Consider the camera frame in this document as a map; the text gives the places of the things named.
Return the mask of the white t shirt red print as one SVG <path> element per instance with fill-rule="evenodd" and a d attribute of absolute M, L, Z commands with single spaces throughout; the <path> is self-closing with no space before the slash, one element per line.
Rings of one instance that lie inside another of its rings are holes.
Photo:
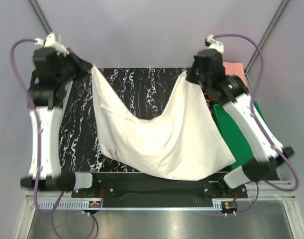
<path fill-rule="evenodd" d="M 198 181 L 233 164 L 235 158 L 212 119 L 201 87 L 177 78 L 163 112 L 143 120 L 133 115 L 97 67 L 92 95 L 104 156 L 142 173 Z"/>

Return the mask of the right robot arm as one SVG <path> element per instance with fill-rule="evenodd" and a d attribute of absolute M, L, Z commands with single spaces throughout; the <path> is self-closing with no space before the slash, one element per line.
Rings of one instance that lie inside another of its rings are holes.
<path fill-rule="evenodd" d="M 201 50 L 194 56 L 187 81 L 199 84 L 209 97 L 224 108 L 243 133 L 253 153 L 250 161 L 224 176 L 224 182 L 218 185 L 220 195 L 230 197 L 236 192 L 236 187 L 250 181 L 264 180 L 268 173 L 293 156 L 292 147 L 283 146 L 264 121 L 258 118 L 242 79 L 225 73 L 222 54 L 216 49 Z"/>

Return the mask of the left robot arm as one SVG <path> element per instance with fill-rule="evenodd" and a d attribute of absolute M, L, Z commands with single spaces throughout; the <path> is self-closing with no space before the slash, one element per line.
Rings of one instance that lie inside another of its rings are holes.
<path fill-rule="evenodd" d="M 71 51 L 59 52 L 46 46 L 34 51 L 28 95 L 33 130 L 32 160 L 21 187 L 36 191 L 76 191 L 89 197 L 100 192 L 91 173 L 63 172 L 59 158 L 59 131 L 74 81 L 82 80 L 89 63 Z"/>

